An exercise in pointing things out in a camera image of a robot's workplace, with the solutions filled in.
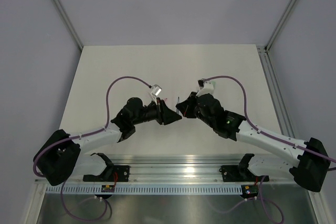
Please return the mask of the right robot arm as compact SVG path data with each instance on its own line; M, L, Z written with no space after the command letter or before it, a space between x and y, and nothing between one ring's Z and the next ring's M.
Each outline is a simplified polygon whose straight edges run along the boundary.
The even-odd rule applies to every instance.
M218 136L256 146L272 154L245 154L237 165L220 168L224 182L254 182L262 177L292 179L312 192L320 192L328 169L327 151L316 138L309 141L276 134L253 125L245 116L225 110L211 94L192 92L176 108L185 118L198 118Z

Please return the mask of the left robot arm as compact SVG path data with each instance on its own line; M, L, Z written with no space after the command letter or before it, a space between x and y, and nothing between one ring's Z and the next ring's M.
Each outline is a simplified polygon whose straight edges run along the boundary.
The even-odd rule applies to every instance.
M140 98L130 98L101 129L78 135L55 131L35 155L34 170L52 186L74 176L82 176L85 182L112 182L118 176L114 163L105 154L94 152L95 149L128 139L135 133L137 124L157 121L169 125L181 118L160 98L147 106Z

